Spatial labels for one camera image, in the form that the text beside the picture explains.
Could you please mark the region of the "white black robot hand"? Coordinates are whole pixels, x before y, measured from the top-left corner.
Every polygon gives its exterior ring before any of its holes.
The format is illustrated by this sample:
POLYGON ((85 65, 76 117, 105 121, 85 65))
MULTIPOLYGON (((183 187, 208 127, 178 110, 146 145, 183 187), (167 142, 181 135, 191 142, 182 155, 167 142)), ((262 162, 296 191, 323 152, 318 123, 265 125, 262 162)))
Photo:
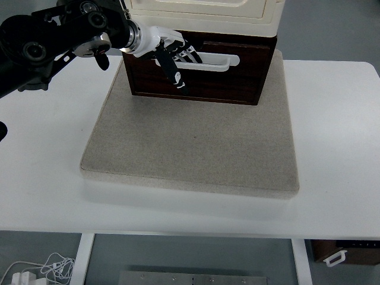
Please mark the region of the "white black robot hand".
POLYGON ((201 64, 195 48, 178 31, 159 26, 138 26, 137 42, 129 52, 136 58, 155 59, 167 79, 184 95, 188 88, 182 79, 177 62, 201 64))

